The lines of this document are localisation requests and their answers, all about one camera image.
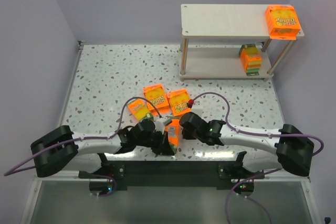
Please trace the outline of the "orange Scrub Daddy box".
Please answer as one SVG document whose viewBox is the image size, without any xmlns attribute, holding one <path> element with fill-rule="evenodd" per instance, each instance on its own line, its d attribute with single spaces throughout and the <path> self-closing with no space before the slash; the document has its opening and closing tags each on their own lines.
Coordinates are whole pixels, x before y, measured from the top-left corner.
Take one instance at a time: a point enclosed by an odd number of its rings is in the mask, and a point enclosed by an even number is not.
<svg viewBox="0 0 336 224">
<path fill-rule="evenodd" d="M 291 5 L 269 5 L 265 19 L 270 39 L 296 40 L 301 26 Z"/>
<path fill-rule="evenodd" d="M 166 93 L 161 84 L 155 84 L 143 88 L 143 94 L 161 114 L 170 112 L 170 105 Z"/>
<path fill-rule="evenodd" d="M 182 116 L 191 111 L 187 105 L 190 97 L 186 89 L 169 92 L 166 96 L 174 116 Z"/>
</svg>

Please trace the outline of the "multicolour sponge stack pack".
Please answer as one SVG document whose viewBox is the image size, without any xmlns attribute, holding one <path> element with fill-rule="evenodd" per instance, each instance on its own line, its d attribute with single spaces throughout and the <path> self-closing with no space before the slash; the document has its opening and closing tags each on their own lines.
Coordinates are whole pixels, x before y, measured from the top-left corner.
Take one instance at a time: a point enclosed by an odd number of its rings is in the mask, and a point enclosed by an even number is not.
<svg viewBox="0 0 336 224">
<path fill-rule="evenodd" d="M 172 122 L 165 127 L 168 134 L 168 142 L 173 153 L 176 154 L 180 138 L 180 125 L 178 118 L 172 118 Z"/>
<path fill-rule="evenodd" d="M 258 76 L 262 57 L 255 44 L 244 44 L 239 50 L 239 57 L 246 76 Z"/>
<path fill-rule="evenodd" d="M 131 114 L 139 121 L 151 120 L 153 121 L 153 114 L 150 112 L 145 102 L 141 99 L 135 99 L 128 103 L 128 109 Z"/>
</svg>

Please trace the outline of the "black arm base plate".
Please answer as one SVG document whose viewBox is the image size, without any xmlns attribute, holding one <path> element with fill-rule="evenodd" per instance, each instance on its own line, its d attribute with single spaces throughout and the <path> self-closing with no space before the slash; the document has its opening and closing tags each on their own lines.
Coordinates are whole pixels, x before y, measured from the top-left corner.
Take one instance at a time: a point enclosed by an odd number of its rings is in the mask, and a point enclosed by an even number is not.
<svg viewBox="0 0 336 224">
<path fill-rule="evenodd" d="M 116 181 L 117 190 L 129 187 L 215 187 L 229 190 L 233 179 L 259 174 L 243 168 L 240 161 L 109 161 L 93 173 L 79 172 L 89 179 L 91 191 L 104 190 L 106 176 Z"/>
</svg>

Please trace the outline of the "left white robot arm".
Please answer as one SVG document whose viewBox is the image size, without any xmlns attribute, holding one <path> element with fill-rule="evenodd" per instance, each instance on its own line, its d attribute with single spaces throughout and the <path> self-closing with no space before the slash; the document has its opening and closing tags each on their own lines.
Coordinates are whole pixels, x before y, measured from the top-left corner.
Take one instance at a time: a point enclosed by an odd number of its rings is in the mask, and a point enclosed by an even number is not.
<svg viewBox="0 0 336 224">
<path fill-rule="evenodd" d="M 119 155 L 132 152 L 138 146 L 150 148 L 156 155 L 173 156 L 166 130 L 172 122 L 167 117 L 155 121 L 143 120 L 135 126 L 129 125 L 114 133 L 98 136 L 74 132 L 70 126 L 62 125 L 30 146 L 37 176 L 52 176 L 65 169 L 77 156 Z"/>
</svg>

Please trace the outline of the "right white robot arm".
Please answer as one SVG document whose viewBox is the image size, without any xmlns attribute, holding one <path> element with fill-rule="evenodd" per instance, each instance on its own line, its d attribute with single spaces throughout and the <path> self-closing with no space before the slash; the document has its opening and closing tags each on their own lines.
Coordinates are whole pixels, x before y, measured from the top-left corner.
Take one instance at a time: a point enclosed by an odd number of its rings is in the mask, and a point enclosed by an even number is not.
<svg viewBox="0 0 336 224">
<path fill-rule="evenodd" d="M 180 118 L 179 125 L 187 140 L 199 140 L 209 146 L 236 145 L 261 150 L 261 154 L 245 154 L 237 159 L 251 173 L 282 168 L 301 177 L 310 174 L 314 143 L 291 124 L 284 124 L 281 129 L 238 128 L 220 120 L 206 122 L 189 112 Z"/>
</svg>

